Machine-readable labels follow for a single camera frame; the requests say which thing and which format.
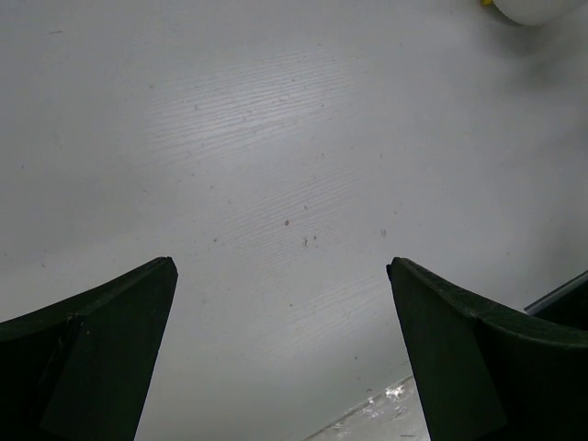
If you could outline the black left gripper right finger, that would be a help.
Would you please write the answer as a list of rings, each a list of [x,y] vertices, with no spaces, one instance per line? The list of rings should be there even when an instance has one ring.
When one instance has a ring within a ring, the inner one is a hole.
[[[523,311],[397,257],[388,276],[434,440],[587,437],[587,277]]]

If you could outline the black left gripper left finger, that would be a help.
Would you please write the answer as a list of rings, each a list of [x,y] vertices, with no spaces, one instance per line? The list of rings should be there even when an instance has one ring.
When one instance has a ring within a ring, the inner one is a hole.
[[[176,283],[158,257],[2,322],[2,439],[134,439]]]

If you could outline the white round divided container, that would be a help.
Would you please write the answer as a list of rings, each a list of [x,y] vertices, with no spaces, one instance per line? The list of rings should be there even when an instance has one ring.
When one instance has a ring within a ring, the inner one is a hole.
[[[495,6],[505,17],[524,26],[539,26],[583,6],[585,1],[568,0],[490,0],[483,6]]]

